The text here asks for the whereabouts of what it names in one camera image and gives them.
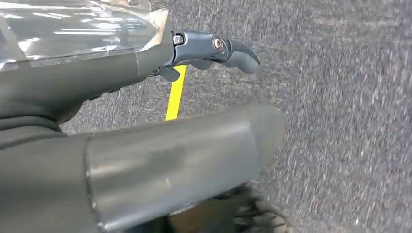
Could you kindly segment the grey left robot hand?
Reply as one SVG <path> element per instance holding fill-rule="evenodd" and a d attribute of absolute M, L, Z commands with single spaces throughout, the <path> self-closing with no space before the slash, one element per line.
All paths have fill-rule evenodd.
<path fill-rule="evenodd" d="M 175 212 L 195 207 L 197 232 L 262 225 L 244 184 L 285 136 L 273 105 L 102 133 L 60 128 L 102 94 L 213 63 L 260 66 L 244 44 L 176 29 L 148 0 L 1 1 L 1 232 L 174 233 Z"/>

